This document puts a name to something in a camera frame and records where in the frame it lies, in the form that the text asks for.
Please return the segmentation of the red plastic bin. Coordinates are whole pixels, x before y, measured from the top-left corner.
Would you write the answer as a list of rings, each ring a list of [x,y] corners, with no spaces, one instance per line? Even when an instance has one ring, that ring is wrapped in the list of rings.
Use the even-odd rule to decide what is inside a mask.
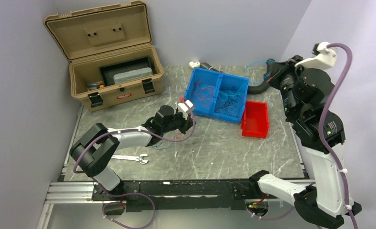
[[[263,138],[267,137],[269,118],[267,103],[246,101],[241,122],[242,136]]]

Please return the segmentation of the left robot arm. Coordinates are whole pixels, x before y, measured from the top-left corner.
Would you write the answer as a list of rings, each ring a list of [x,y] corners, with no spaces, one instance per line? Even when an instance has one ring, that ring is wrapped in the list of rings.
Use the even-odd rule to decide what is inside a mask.
[[[115,152],[134,146],[153,146],[161,140],[178,142],[164,135],[175,130],[182,134],[195,130],[193,110],[193,103],[186,100],[176,108],[161,106],[154,116],[134,128],[108,128],[96,123],[70,148],[69,154],[75,161],[73,172],[92,178],[101,185],[108,199],[119,199],[124,193],[124,182],[109,166]]]

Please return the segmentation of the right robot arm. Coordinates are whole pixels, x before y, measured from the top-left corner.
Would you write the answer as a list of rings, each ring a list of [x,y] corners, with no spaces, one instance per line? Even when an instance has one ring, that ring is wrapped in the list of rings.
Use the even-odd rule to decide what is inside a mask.
[[[315,184],[295,184],[261,170],[249,177],[248,191],[254,198],[277,197],[291,204],[305,221],[337,229],[344,215],[356,215],[362,207],[343,183],[343,122],[332,112],[323,114],[334,84],[325,71],[304,67],[301,61],[299,55],[285,62],[268,61],[264,82],[280,91],[285,120],[310,156]]]

